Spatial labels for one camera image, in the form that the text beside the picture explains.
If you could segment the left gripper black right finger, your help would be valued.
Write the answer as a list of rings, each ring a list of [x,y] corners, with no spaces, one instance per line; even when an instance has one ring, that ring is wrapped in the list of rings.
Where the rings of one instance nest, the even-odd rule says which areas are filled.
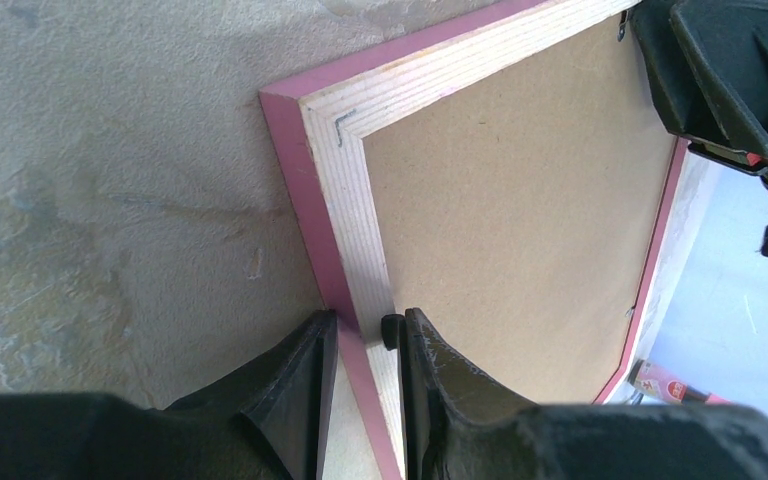
[[[540,405],[450,346],[423,311],[381,321],[398,354],[409,479],[768,479],[768,418],[734,405]]]

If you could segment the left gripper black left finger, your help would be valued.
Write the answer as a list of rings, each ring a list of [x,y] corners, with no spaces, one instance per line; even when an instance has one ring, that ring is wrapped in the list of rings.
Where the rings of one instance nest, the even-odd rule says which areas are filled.
[[[337,330],[334,312],[317,311],[162,410],[102,393],[0,394],[0,479],[318,479]]]

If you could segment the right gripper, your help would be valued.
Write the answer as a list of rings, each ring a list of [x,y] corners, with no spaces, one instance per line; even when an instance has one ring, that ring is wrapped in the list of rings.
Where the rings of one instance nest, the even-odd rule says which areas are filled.
[[[643,1],[631,25],[667,131],[746,151],[689,143],[768,192],[768,1]],[[760,253],[768,258],[768,226]]]

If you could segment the brown cardboard backing board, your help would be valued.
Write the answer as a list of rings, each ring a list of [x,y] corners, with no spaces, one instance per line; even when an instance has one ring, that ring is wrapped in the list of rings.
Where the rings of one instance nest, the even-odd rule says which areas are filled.
[[[603,21],[367,137],[397,311],[539,403],[616,372],[674,146]]]

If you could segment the pink wooden photo frame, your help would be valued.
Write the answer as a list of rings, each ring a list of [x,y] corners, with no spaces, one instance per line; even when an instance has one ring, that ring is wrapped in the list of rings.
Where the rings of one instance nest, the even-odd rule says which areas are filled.
[[[367,137],[630,9],[627,1],[501,1],[262,89],[261,104],[314,276],[340,321],[343,367],[385,479],[405,477],[395,352],[380,320],[397,311],[375,208]],[[641,316],[684,163],[674,140],[613,399],[638,347]]]

